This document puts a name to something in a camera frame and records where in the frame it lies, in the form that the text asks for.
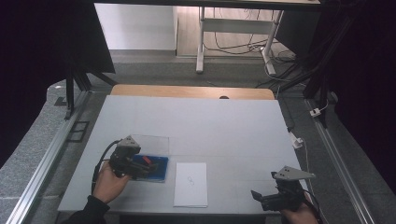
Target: white paper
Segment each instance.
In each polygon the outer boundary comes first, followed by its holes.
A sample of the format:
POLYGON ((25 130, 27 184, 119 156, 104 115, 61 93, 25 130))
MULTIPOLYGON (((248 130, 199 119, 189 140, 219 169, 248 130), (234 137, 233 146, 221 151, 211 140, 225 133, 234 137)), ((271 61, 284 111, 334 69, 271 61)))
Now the white paper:
POLYGON ((206 163, 177 162, 174 207, 207 207, 206 163))

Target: wooden table edge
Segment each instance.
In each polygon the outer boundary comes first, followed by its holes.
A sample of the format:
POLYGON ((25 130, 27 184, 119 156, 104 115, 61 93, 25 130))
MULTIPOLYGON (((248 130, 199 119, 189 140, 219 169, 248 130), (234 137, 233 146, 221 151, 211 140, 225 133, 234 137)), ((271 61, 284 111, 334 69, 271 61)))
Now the wooden table edge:
POLYGON ((268 89, 220 88, 192 86, 155 86, 155 85, 115 85, 110 95, 133 95, 152 97, 186 97, 219 99, 228 97, 235 100, 275 100, 268 89))

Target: blue object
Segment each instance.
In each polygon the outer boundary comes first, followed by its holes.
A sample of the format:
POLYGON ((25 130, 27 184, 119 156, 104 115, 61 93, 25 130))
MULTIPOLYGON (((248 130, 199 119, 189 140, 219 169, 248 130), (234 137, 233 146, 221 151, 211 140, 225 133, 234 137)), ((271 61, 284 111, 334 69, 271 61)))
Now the blue object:
POLYGON ((169 159, 167 157, 156 157, 156 156, 147 156, 147 155, 134 155, 134 162, 148 165, 148 163, 143 159, 143 157, 147 157, 151 164, 158 164, 157 170, 148 173, 146 178, 137 178, 137 180, 143 181, 151 181, 151 182, 164 182, 166 176, 166 169, 168 167, 169 159))

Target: red object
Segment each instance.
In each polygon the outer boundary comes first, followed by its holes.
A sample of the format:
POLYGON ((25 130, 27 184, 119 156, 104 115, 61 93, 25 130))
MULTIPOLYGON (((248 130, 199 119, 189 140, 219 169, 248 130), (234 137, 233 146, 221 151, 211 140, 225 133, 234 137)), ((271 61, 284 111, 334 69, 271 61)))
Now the red object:
POLYGON ((148 163, 148 165, 151 165, 151 160, 149 159, 149 157, 144 156, 143 160, 145 160, 145 162, 148 163))

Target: hand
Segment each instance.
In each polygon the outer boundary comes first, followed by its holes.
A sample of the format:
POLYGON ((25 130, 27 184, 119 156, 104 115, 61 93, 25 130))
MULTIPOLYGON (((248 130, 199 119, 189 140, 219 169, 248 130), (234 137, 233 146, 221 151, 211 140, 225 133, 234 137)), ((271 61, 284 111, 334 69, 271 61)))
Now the hand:
POLYGON ((130 178, 129 175, 121 178, 116 177, 108 161, 105 161, 96 180, 92 196, 104 203, 110 203, 122 193, 130 178))
POLYGON ((288 219, 290 224, 318 224, 314 213, 305 203, 302 203, 295 212, 284 209, 280 213, 288 219))

